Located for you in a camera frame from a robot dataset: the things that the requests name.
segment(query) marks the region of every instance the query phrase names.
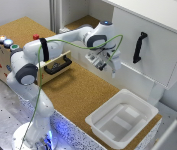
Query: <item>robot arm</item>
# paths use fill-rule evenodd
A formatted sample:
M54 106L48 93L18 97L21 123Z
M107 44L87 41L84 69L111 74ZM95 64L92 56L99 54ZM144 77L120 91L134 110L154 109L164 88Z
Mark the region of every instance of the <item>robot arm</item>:
M64 40L68 42L82 41L86 47L96 47L113 38L114 26L108 21L100 22L93 29L90 26L82 26L76 30L58 34L46 38L49 40ZM23 99L29 100L33 106L36 104L39 92L38 86L34 84L37 78L38 68L38 50L41 45L39 40L27 43L23 49L17 49L11 52L12 72L7 77L9 87L21 96ZM57 58L62 54L64 42L51 41L47 43L49 59ZM106 45L102 45L97 49L92 49L86 55L86 58L101 71L108 64L112 70L120 69L121 63L119 59L120 52L117 51L111 60L108 60L114 53L116 44L111 41ZM43 49L40 50L40 61L44 60ZM40 138L43 138L50 131L50 119L53 114L54 107L50 99L41 90L37 111L30 126L25 143L28 147L35 147Z

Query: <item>black handle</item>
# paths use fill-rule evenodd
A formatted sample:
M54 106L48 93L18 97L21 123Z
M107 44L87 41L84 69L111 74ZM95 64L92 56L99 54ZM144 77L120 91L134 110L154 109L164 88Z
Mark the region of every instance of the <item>black handle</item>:
M66 57L66 55L63 56L63 60L65 61L64 64L62 64L61 66L59 67L56 67L56 68L53 68L53 69L48 69L47 66L44 66L44 70L50 74L50 75L54 75L55 73L59 72L60 70L66 68L67 66L69 66L72 61Z
M144 32L141 32L141 36L139 37L137 41L137 45L135 48L135 54L133 57L133 63L136 64L141 60L141 57L139 56L140 50L141 50L141 45L142 45L142 40L145 39L148 35Z

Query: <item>brown countertop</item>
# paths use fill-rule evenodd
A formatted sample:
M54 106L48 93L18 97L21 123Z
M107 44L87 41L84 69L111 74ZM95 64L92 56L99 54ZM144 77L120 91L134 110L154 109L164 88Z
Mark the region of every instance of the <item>brown countertop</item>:
M92 26L96 26L99 21L96 19L91 21L90 18L90 16L85 17L85 23L89 20L89 22L94 23ZM80 20L80 23L76 21L69 26L75 29L82 24L84 24L83 19ZM27 17L0 26L0 35L6 35L20 47L32 41L33 34L39 34L40 37L55 35L54 32ZM111 149L92 133L90 126L85 123L85 118L115 95L119 89L73 62L68 71L46 83L43 90L53 102L56 110L107 149ZM125 150L134 149L160 119L161 116L157 115Z

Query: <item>cable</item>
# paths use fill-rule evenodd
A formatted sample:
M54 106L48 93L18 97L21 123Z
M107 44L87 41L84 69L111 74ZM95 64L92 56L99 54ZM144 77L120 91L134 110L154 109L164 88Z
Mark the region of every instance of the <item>cable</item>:
M67 44L70 44L70 45L72 45L72 46L75 46L75 47L78 47L78 48L81 48L81 49L95 49L95 48L99 48L99 47L101 47L101 46L103 46L103 45L109 43L110 41L114 40L114 39L117 38L117 37L121 37L121 39L120 39L120 41L119 41L119 44L118 44L116 50L113 52L113 54L112 54L112 55L109 57L109 59L108 59L108 61L111 61L112 57L114 56L114 54L115 54L116 51L118 50L118 48L119 48L119 46L120 46L120 44L121 44L121 42L122 42L122 40L123 40L123 35L117 35L117 36L111 38L110 40L106 41L105 43L103 43L103 44L101 44L101 45L98 45L98 46L96 46L96 47L81 47L81 46L75 45L75 44L73 44L73 43L71 43L71 42L64 41L64 40L59 40L59 39L48 40L47 42L60 41L60 42L67 43ZM42 46L40 45L39 50L38 50L39 77L40 77L40 78L39 78L39 81L40 81L39 92L38 92L37 101L36 101L36 105L35 105L35 110L34 110L34 112L33 112L33 116L32 116L32 118L31 118L31 120L30 120L30 123L28 124L28 127L27 127L27 129L26 129L26 132L25 132L25 135L24 135L24 137L23 137L23 140L22 140L22 143L21 143L21 147L20 147L19 150L21 150L21 148L22 148L22 146L23 146L24 139L25 139L25 137L26 137L26 134L27 134L27 132L28 132L28 129L29 129L29 127L30 127L30 124L32 123L32 120L34 119L34 116L35 116L35 113L36 113L36 110L37 110L37 106L38 106L38 102L39 102L39 96L40 96L40 92L41 92L41 88L42 88L42 78L41 78L41 69L40 69L40 68L41 68L41 65L40 65L40 51L41 51L41 48L42 48Z

